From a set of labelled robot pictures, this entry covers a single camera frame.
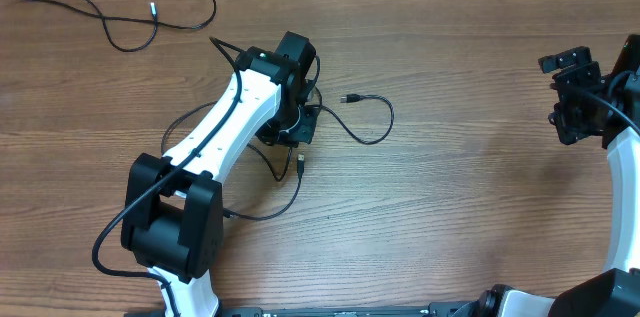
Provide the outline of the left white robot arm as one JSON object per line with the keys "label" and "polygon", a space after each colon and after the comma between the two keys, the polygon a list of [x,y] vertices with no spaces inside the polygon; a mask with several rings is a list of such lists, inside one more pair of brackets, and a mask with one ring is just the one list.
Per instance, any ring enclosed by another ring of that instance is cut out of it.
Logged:
{"label": "left white robot arm", "polygon": [[275,51],[258,47],[230,58],[228,87],[189,135],[159,157],[143,153],[131,166],[125,206],[97,237],[94,266],[115,228],[121,245],[155,280],[161,316],[214,316],[219,300],[209,269],[223,241],[222,187],[252,138],[295,148],[311,143],[318,113],[308,103],[316,82],[306,77],[319,58],[310,40],[285,33]]}

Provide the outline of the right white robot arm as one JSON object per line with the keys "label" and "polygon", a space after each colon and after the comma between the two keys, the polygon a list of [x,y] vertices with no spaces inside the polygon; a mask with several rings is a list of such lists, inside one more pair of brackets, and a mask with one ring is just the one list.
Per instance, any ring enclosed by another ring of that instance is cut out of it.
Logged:
{"label": "right white robot arm", "polygon": [[607,74],[580,46],[539,59],[558,101],[549,122],[565,145],[599,136],[612,179],[612,222],[601,274],[550,298],[496,285],[456,313],[483,317],[630,317],[639,313],[639,37]]}

